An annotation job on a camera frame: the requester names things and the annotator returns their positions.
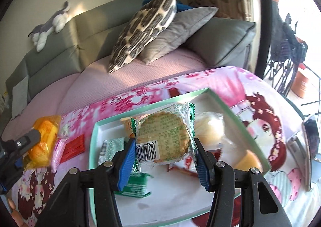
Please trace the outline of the pink sofa seat cover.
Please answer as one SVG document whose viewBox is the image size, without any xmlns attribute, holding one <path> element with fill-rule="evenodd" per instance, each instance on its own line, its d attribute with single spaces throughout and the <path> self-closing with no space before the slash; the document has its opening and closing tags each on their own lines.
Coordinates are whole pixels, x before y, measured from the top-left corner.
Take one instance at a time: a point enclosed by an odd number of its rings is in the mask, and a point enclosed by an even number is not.
<svg viewBox="0 0 321 227">
<path fill-rule="evenodd" d="M 178 48 L 150 64 L 135 59 L 111 74 L 107 71 L 108 63 L 109 57 L 104 57 L 83 72 L 69 75 L 44 88 L 20 116 L 6 125 L 2 139 L 7 141 L 22 136 L 40 117 L 65 115 L 140 86 L 208 69 L 201 57 L 184 48 Z"/>
</svg>

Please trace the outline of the red flat snack packet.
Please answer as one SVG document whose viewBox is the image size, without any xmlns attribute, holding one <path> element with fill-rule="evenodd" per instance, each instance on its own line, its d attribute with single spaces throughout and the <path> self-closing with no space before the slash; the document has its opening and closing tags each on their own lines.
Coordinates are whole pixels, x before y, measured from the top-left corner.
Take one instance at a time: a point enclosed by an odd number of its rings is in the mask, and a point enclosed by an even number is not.
<svg viewBox="0 0 321 227">
<path fill-rule="evenodd" d="M 60 164 L 73 159 L 74 157 L 85 152 L 85 137 L 84 134 L 67 142 L 63 155 L 60 159 Z"/>
</svg>

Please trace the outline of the light grey cloth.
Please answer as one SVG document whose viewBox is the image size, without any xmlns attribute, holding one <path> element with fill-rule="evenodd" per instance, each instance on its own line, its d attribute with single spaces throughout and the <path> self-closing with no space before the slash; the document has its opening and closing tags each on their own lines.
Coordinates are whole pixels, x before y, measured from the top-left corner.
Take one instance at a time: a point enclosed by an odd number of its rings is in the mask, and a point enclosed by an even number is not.
<svg viewBox="0 0 321 227">
<path fill-rule="evenodd" d="M 22 114 L 23 110 L 28 103 L 28 76 L 22 79 L 12 89 L 12 107 L 11 107 L 11 118 Z"/>
</svg>

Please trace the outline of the green-edged cracker packet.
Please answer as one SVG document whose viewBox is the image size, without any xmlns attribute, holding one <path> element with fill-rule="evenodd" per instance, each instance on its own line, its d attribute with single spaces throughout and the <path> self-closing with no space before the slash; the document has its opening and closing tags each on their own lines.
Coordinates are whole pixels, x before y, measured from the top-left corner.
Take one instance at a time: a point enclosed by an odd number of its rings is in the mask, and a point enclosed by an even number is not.
<svg viewBox="0 0 321 227">
<path fill-rule="evenodd" d="M 174 103 L 152 114 L 130 118 L 139 163 L 167 165 L 183 160 L 196 148 L 195 104 Z"/>
</svg>

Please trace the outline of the orange yellow snack bar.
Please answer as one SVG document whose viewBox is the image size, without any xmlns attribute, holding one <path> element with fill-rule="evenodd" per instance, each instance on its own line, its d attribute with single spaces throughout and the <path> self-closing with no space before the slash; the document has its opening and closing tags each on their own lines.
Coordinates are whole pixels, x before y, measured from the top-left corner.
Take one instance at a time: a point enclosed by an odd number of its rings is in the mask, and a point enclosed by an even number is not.
<svg viewBox="0 0 321 227">
<path fill-rule="evenodd" d="M 148 114 L 140 115 L 140 116 L 133 116 L 133 117 L 123 117 L 120 119 L 120 122 L 123 124 L 125 128 L 125 133 L 127 137 L 135 137 L 135 127 L 137 120 L 141 120 L 147 117 Z"/>
</svg>

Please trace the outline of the orange bucket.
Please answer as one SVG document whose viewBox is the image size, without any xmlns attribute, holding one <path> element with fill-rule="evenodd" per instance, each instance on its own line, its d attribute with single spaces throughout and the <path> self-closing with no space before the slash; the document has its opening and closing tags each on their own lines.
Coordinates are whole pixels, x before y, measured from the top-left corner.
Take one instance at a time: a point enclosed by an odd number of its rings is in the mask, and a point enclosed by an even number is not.
<svg viewBox="0 0 321 227">
<path fill-rule="evenodd" d="M 300 63 L 296 72 L 296 76 L 294 78 L 294 82 L 291 86 L 292 92 L 298 97 L 304 98 L 308 82 L 309 78 L 307 75 L 306 66 L 304 63 Z"/>
</svg>

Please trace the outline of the smartphone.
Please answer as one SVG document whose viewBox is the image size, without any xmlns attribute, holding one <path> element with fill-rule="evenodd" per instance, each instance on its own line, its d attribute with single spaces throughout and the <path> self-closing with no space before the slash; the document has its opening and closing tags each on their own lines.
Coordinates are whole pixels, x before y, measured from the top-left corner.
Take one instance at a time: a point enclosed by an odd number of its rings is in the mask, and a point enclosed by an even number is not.
<svg viewBox="0 0 321 227">
<path fill-rule="evenodd" d="M 301 129 L 286 142 L 288 150 L 304 177 L 307 191 L 312 189 L 312 161 L 318 154 L 319 144 L 320 133 L 315 114 L 305 118 Z"/>
</svg>

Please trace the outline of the clear wrapped bun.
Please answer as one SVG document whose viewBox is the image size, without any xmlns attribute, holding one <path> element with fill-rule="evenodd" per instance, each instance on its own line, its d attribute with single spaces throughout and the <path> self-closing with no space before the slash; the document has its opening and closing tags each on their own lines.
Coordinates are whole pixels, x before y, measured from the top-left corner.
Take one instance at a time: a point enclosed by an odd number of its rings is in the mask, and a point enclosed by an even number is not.
<svg viewBox="0 0 321 227">
<path fill-rule="evenodd" d="M 195 137 L 200 140 L 205 150 L 217 150 L 234 143 L 225 135 L 224 116 L 221 113 L 206 111 L 195 115 Z"/>
</svg>

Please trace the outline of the black folding rack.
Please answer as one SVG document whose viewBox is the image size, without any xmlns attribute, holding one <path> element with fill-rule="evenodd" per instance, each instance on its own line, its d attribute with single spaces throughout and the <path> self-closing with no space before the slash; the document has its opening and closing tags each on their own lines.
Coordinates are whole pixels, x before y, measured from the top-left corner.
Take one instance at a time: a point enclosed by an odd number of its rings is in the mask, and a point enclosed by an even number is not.
<svg viewBox="0 0 321 227">
<path fill-rule="evenodd" d="M 281 18 L 279 1 L 272 0 L 271 44 L 263 77 L 278 93 L 287 96 L 292 92 L 291 86 L 299 64 L 305 60 L 308 45 L 297 36 L 298 23 L 292 22 L 291 15 L 288 13 Z"/>
</svg>

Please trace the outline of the pink snack bag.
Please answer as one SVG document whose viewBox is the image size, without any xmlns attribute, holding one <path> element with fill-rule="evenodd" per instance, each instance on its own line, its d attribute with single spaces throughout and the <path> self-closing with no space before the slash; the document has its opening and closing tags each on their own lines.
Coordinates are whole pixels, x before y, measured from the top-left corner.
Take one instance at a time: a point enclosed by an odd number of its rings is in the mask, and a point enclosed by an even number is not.
<svg viewBox="0 0 321 227">
<path fill-rule="evenodd" d="M 57 171 L 58 166 L 60 165 L 60 161 L 63 156 L 65 146 L 66 146 L 66 139 L 58 139 L 53 150 L 52 161 L 51 161 L 51 170 L 54 173 Z"/>
</svg>

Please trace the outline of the black cream patterned pillow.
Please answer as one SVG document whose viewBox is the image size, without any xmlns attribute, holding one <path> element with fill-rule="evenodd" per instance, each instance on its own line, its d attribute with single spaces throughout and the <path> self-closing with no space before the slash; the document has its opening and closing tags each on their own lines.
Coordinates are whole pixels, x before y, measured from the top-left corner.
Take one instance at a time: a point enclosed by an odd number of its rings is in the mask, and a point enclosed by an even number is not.
<svg viewBox="0 0 321 227">
<path fill-rule="evenodd" d="M 111 53 L 108 72 L 112 73 L 133 61 L 173 21 L 176 0 L 151 0 L 135 13 L 120 33 Z"/>
</svg>

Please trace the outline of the pink cartoon blanket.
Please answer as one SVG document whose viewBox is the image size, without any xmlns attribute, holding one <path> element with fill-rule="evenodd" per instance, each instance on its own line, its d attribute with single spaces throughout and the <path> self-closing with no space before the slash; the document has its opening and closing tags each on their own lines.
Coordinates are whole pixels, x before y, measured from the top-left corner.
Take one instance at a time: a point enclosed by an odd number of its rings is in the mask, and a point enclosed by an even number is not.
<svg viewBox="0 0 321 227">
<path fill-rule="evenodd" d="M 99 120 L 203 88 L 222 99 L 262 148 L 272 167 L 269 184 L 292 225 L 308 226 L 320 208 L 320 194 L 306 190 L 286 145 L 302 120 L 284 97 L 249 71 L 229 66 L 164 79 L 71 111 L 62 115 L 62 123 L 70 137 L 89 139 Z"/>
</svg>

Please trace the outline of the blue cloth behind pillows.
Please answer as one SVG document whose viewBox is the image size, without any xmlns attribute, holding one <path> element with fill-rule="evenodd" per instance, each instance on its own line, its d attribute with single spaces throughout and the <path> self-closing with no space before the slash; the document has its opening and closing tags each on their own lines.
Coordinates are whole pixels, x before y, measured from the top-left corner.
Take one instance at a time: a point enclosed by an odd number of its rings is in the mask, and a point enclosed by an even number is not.
<svg viewBox="0 0 321 227">
<path fill-rule="evenodd" d="M 142 5 L 144 6 L 149 2 L 151 2 L 151 0 L 144 0 Z M 177 12 L 183 12 L 185 10 L 193 9 L 192 6 L 184 5 L 180 0 L 177 1 L 176 8 L 177 8 Z"/>
</svg>

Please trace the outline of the yellow orange snack bag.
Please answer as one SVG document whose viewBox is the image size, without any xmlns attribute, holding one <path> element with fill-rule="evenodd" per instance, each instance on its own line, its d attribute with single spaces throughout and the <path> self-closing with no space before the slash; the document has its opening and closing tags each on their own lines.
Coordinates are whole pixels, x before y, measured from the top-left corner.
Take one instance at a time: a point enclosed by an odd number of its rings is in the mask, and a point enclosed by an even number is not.
<svg viewBox="0 0 321 227">
<path fill-rule="evenodd" d="M 25 170 L 51 165 L 60 122 L 60 115 L 41 117 L 34 122 L 33 129 L 40 133 L 40 142 L 31 148 L 27 156 L 24 157 L 23 165 Z"/>
</svg>

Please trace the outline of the mint green tray box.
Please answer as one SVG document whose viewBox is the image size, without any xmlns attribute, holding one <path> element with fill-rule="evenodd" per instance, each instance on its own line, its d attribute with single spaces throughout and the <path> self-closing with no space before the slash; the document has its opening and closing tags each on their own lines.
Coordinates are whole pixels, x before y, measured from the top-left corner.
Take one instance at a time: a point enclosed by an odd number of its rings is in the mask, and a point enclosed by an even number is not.
<svg viewBox="0 0 321 227">
<path fill-rule="evenodd" d="M 196 113 L 212 111 L 224 115 L 225 134 L 236 146 L 228 146 L 222 150 L 222 161 L 233 166 L 246 155 L 246 150 L 251 150 L 260 159 L 262 173 L 270 171 L 270 163 L 244 124 L 210 88 L 172 97 L 96 122 L 90 143 L 89 168 L 97 167 L 103 141 L 126 135 L 121 118 L 154 113 L 174 103 L 184 102 L 194 103 Z M 141 170 L 150 175 L 147 189 L 151 194 L 145 198 L 121 195 L 115 197 L 123 226 L 166 226 L 210 211 L 213 194 L 201 186 L 198 178 L 176 170 L 169 171 L 167 166 L 143 164 Z"/>
</svg>

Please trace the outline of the small green white packet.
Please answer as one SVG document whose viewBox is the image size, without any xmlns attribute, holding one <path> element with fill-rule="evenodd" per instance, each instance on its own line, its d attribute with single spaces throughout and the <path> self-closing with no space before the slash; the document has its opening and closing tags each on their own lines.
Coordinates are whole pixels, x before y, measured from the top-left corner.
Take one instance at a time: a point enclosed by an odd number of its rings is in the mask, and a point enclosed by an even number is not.
<svg viewBox="0 0 321 227">
<path fill-rule="evenodd" d="M 112 161 L 114 155 L 122 151 L 125 146 L 125 138 L 117 138 L 111 140 L 104 140 L 99 152 L 97 165 L 103 164 L 105 161 Z"/>
</svg>

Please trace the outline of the grey white plush dog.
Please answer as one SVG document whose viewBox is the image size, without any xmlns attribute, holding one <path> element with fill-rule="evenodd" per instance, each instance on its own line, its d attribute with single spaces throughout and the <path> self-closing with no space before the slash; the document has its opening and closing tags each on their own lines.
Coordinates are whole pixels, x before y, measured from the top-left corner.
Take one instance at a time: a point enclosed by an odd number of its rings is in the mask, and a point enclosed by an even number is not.
<svg viewBox="0 0 321 227">
<path fill-rule="evenodd" d="M 31 38 L 37 52 L 43 50 L 50 34 L 59 33 L 65 27 L 69 9 L 70 4 L 65 1 L 62 9 L 56 11 L 45 23 L 35 26 L 29 33 L 28 37 Z"/>
</svg>

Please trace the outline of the grey sofa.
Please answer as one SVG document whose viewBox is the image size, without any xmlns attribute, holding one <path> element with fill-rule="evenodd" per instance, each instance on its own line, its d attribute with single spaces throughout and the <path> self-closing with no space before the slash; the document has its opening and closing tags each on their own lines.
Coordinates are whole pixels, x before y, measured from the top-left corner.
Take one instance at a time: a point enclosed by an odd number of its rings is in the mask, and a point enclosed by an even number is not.
<svg viewBox="0 0 321 227">
<path fill-rule="evenodd" d="M 60 33 L 49 35 L 41 52 L 30 50 L 6 80 L 9 98 L 22 79 L 29 78 L 27 100 L 44 88 L 111 54 L 113 46 L 144 0 L 114 0 L 79 14 Z M 208 67 L 246 68 L 256 24 L 213 17 L 195 33 L 186 29 L 187 40 L 179 47 L 194 52 Z"/>
</svg>

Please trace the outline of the green boxed snack packet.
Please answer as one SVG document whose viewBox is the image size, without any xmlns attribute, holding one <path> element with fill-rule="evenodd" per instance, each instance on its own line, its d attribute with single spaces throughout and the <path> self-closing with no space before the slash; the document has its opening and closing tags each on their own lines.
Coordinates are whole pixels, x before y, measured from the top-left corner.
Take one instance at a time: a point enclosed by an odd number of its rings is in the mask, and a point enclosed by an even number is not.
<svg viewBox="0 0 321 227">
<path fill-rule="evenodd" d="M 151 192 L 147 191 L 148 178 L 153 178 L 153 176 L 142 172 L 141 166 L 136 160 L 134 162 L 128 183 L 125 185 L 122 191 L 115 192 L 115 194 L 127 197 L 146 198 L 151 195 Z"/>
</svg>

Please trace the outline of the grey pillow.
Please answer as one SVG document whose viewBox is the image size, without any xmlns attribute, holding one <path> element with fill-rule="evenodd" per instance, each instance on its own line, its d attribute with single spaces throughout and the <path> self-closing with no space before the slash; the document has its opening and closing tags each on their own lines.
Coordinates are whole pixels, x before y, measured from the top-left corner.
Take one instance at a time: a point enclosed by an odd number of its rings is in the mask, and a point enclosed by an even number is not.
<svg viewBox="0 0 321 227">
<path fill-rule="evenodd" d="M 218 10 L 208 6 L 177 13 L 171 24 L 145 46 L 138 58 L 145 64 L 150 64 L 172 52 L 208 23 Z"/>
</svg>

